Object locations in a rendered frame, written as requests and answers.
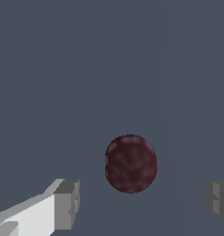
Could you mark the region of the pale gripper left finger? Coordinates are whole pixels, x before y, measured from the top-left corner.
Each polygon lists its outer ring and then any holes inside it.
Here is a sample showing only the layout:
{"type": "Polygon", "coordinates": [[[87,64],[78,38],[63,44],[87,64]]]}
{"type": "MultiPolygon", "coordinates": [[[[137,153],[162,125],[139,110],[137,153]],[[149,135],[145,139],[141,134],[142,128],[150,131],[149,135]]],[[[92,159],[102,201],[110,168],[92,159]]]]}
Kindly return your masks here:
{"type": "Polygon", "coordinates": [[[0,236],[51,236],[71,230],[80,205],[80,180],[56,179],[41,195],[0,212],[0,236]]]}

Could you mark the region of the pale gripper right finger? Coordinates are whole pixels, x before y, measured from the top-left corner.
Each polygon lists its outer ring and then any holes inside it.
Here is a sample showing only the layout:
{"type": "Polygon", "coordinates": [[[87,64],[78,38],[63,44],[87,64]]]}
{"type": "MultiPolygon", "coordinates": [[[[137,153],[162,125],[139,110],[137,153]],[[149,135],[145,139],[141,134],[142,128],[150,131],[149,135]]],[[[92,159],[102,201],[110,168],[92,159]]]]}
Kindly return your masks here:
{"type": "Polygon", "coordinates": [[[224,179],[205,181],[207,206],[224,221],[224,179]]]}

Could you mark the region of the dark red round plum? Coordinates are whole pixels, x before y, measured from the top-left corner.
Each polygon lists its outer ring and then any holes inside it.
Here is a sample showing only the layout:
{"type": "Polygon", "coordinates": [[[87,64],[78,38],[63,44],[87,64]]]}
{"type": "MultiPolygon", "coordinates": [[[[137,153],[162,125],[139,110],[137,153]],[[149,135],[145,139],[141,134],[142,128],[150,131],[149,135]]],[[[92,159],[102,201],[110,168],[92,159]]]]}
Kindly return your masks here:
{"type": "Polygon", "coordinates": [[[145,138],[119,136],[105,152],[105,176],[116,190],[134,194],[147,189],[158,171],[157,156],[145,138]]]}

